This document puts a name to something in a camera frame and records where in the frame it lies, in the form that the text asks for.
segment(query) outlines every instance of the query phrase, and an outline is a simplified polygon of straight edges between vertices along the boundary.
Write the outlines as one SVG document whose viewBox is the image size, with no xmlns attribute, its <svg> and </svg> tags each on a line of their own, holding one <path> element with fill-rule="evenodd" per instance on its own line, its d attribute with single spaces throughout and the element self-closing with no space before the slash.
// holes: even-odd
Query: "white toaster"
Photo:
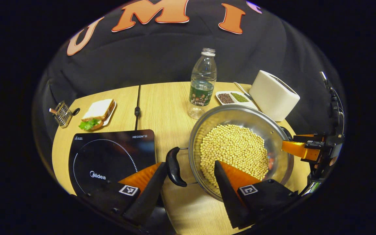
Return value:
<svg viewBox="0 0 376 235">
<path fill-rule="evenodd" d="M 261 111 L 276 122 L 284 120 L 300 100 L 300 96 L 281 79 L 262 70 L 249 94 Z"/>
</svg>

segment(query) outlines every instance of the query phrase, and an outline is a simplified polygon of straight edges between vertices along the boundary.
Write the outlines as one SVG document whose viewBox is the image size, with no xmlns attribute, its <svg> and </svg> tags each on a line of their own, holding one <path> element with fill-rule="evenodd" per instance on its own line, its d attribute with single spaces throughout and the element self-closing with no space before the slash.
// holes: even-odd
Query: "small metal basket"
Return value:
<svg viewBox="0 0 376 235">
<path fill-rule="evenodd" d="M 60 102 L 55 110 L 49 109 L 49 112 L 53 114 L 56 122 L 61 128 L 66 128 L 69 125 L 69 122 L 72 119 L 72 116 L 75 116 L 79 112 L 79 108 L 75 111 L 71 111 L 69 107 L 65 104 L 64 101 Z"/>
</svg>

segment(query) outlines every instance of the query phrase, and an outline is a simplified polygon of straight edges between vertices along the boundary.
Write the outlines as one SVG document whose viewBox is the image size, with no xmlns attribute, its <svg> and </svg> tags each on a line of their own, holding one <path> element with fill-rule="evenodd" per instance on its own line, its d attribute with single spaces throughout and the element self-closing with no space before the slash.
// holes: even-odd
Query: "plastic water bottle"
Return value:
<svg viewBox="0 0 376 235">
<path fill-rule="evenodd" d="M 217 65 L 214 61 L 215 49 L 203 48 L 201 58 L 195 63 L 191 73 L 188 114 L 199 119 L 213 96 L 217 80 Z"/>
</svg>

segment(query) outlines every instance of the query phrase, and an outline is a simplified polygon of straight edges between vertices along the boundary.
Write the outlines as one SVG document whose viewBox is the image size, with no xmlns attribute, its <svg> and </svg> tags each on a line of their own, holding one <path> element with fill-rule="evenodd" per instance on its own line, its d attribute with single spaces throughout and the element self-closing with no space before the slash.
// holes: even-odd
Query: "metal pot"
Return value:
<svg viewBox="0 0 376 235">
<path fill-rule="evenodd" d="M 169 179 L 178 186 L 187 186 L 180 177 L 179 164 L 176 154 L 180 149 L 188 149 L 191 170 L 198 184 L 212 197 L 223 201 L 220 190 L 205 179 L 200 169 L 200 144 L 212 128 L 217 125 L 233 124 L 250 130 L 265 140 L 264 147 L 268 158 L 273 159 L 273 166 L 263 180 L 274 179 L 285 185 L 294 167 L 294 156 L 281 150 L 283 140 L 292 140 L 290 133 L 265 114 L 258 110 L 238 104 L 228 104 L 215 107 L 204 113 L 191 131 L 188 148 L 175 147 L 166 156 Z"/>
</svg>

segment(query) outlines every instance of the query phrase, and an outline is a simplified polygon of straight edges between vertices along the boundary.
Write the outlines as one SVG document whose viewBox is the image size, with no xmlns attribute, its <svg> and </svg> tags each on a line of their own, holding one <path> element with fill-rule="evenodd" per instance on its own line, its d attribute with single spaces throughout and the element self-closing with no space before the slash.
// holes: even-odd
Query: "bottle label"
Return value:
<svg viewBox="0 0 376 235">
<path fill-rule="evenodd" d="M 206 106 L 210 103 L 214 88 L 209 91 L 204 91 L 191 86 L 189 92 L 189 100 L 192 104 L 197 106 Z"/>
</svg>

